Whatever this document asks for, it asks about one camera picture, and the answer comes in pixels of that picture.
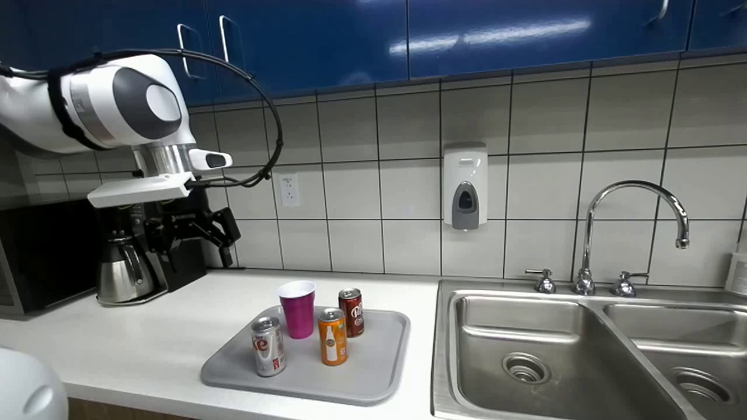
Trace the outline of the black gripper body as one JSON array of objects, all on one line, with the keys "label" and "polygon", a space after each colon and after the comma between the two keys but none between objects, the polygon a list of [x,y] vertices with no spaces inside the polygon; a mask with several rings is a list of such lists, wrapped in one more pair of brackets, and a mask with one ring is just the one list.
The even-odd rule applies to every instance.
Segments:
[{"label": "black gripper body", "polygon": [[208,216],[198,209],[168,208],[145,203],[133,208],[133,229],[145,238],[145,244],[157,251],[170,250],[178,240],[198,238]]}]

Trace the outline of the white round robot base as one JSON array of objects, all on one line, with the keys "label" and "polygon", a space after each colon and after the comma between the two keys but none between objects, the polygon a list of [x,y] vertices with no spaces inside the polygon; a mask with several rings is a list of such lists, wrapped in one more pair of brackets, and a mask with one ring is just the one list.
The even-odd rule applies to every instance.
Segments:
[{"label": "white round robot base", "polygon": [[55,370],[0,347],[0,420],[67,420],[67,392]]}]

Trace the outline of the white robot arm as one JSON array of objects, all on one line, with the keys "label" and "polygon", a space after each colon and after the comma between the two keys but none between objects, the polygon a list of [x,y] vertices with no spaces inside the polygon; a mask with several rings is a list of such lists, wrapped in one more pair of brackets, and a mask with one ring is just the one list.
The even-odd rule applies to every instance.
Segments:
[{"label": "white robot arm", "polygon": [[48,72],[5,67],[0,126],[33,152],[131,148],[143,175],[88,191],[97,209],[188,198],[201,172],[233,166],[230,153],[196,145],[179,81],[157,50]]}]

